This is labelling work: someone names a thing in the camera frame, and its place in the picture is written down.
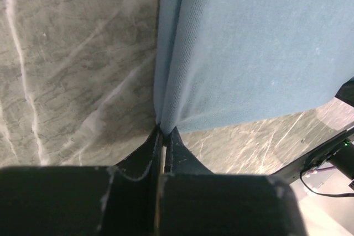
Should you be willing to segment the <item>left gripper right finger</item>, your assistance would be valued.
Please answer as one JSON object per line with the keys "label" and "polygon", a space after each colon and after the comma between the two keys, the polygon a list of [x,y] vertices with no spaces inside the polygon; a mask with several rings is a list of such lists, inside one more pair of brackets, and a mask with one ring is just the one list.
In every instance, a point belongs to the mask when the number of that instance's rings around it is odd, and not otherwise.
{"label": "left gripper right finger", "polygon": [[160,177],[161,235],[305,235],[295,194],[273,175],[214,174],[174,129]]}

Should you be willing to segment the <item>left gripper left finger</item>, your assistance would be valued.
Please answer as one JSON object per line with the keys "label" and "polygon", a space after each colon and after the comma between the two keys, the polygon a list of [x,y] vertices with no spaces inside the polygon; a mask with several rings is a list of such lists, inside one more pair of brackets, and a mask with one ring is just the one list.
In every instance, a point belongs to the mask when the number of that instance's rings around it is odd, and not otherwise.
{"label": "left gripper left finger", "polygon": [[162,134],[113,166],[1,170],[2,235],[152,235]]}

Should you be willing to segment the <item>blue t shirt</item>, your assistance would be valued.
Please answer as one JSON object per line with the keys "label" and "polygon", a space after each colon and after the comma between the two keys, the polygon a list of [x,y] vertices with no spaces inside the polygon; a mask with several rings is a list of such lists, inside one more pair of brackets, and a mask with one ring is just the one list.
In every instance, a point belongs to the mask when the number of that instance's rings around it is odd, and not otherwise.
{"label": "blue t shirt", "polygon": [[314,109],[353,78],[353,0],[160,0],[165,135]]}

